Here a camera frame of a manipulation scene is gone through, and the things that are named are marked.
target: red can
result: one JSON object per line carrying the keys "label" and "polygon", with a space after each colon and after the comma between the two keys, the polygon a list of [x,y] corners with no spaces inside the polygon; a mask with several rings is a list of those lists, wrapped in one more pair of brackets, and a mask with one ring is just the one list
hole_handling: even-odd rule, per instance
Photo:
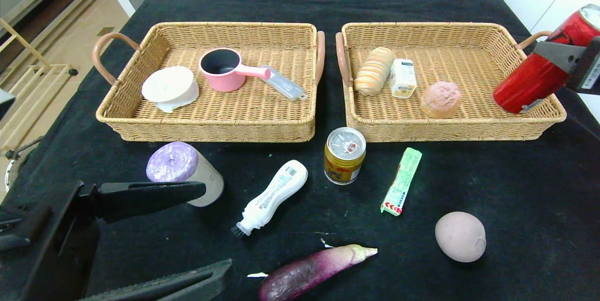
{"label": "red can", "polygon": [[[600,35],[600,7],[588,4],[564,21],[546,41],[565,45],[587,46]],[[509,113],[526,113],[560,89],[569,74],[546,58],[531,53],[494,90],[494,100]]]}

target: gold can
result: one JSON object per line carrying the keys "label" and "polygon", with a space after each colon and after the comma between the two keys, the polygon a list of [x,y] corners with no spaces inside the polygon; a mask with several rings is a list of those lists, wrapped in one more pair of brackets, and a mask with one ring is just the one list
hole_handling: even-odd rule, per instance
{"label": "gold can", "polygon": [[358,130],[346,127],[333,130],[325,143],[325,176],[338,185],[354,182],[366,151],[367,141]]}

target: black tablecloth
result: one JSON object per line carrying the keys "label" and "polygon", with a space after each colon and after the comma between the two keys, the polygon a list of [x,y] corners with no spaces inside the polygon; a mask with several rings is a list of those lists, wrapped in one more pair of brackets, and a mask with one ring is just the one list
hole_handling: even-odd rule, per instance
{"label": "black tablecloth", "polygon": [[[146,0],[122,32],[140,42],[163,21],[312,23],[326,34],[326,63],[317,96],[316,135],[308,143],[194,143],[225,178],[210,207],[188,204],[116,224],[102,237],[88,294],[233,258],[234,279],[218,300],[253,300],[262,279],[323,249],[358,243],[379,254],[334,276],[302,300],[598,300],[600,299],[600,128],[579,98],[561,90],[568,112],[536,141],[370,143],[356,183],[323,175],[328,133],[345,125],[334,35],[350,22],[499,23],[519,41],[529,33],[503,0]],[[118,75],[132,50],[112,43],[103,55]],[[7,203],[42,199],[60,183],[144,181],[150,155],[165,143],[128,143],[94,112],[109,89],[95,69],[22,169]],[[398,218],[381,203],[406,147],[423,158]],[[246,239],[229,228],[274,172],[295,158],[306,185],[273,220]],[[447,258],[434,227],[450,211],[486,226],[487,249],[472,264]]]}

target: eggplant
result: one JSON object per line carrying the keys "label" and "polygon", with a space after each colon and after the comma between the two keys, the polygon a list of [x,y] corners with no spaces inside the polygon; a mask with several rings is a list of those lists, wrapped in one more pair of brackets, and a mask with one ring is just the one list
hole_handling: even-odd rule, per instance
{"label": "eggplant", "polygon": [[269,274],[259,290],[260,301],[289,301],[331,276],[377,254],[377,248],[346,245],[321,250]]}

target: basket handle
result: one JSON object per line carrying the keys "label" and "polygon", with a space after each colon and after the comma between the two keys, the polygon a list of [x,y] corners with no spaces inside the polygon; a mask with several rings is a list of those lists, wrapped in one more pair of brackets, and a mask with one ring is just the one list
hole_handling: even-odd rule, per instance
{"label": "basket handle", "polygon": [[527,48],[527,46],[532,44],[538,38],[541,38],[542,36],[550,36],[550,34],[552,34],[552,32],[549,30],[536,32],[535,34],[531,35],[529,38],[525,39],[525,41],[519,43],[517,45],[517,49],[523,50],[523,49]]}
{"label": "basket handle", "polygon": [[350,86],[350,72],[348,70],[348,63],[345,60],[345,49],[344,49],[344,36],[341,32],[336,34],[336,53],[338,56],[339,73],[341,73],[341,80],[345,87]]}
{"label": "basket handle", "polygon": [[137,43],[133,42],[133,40],[121,34],[120,32],[109,32],[108,34],[105,34],[99,38],[98,42],[96,42],[96,45],[94,45],[94,49],[92,49],[92,61],[94,62],[94,66],[98,72],[110,85],[114,85],[116,83],[116,78],[114,78],[114,76],[111,75],[111,73],[109,73],[108,70],[106,70],[106,68],[103,66],[102,62],[100,61],[100,53],[102,53],[102,49],[104,49],[105,45],[113,38],[122,40],[135,50],[140,49],[140,46]]}
{"label": "basket handle", "polygon": [[323,76],[323,68],[325,64],[325,33],[323,31],[317,32],[317,70],[315,74],[315,81],[319,85],[321,76]]}

